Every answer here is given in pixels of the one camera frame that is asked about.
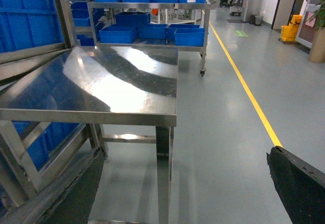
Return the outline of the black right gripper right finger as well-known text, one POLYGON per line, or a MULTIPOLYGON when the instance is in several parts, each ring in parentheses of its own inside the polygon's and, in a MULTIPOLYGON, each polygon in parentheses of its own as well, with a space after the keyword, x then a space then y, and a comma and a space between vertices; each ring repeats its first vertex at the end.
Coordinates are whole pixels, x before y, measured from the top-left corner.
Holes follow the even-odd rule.
POLYGON ((292 223, 324 223, 324 172, 280 146, 267 154, 267 164, 292 223))

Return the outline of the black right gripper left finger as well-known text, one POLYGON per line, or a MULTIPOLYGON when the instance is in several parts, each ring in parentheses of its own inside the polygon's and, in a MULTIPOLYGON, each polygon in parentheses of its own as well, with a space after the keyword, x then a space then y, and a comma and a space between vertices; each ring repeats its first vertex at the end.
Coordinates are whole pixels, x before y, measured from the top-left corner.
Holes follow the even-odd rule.
POLYGON ((88 223, 103 164, 103 150, 91 150, 1 223, 88 223))

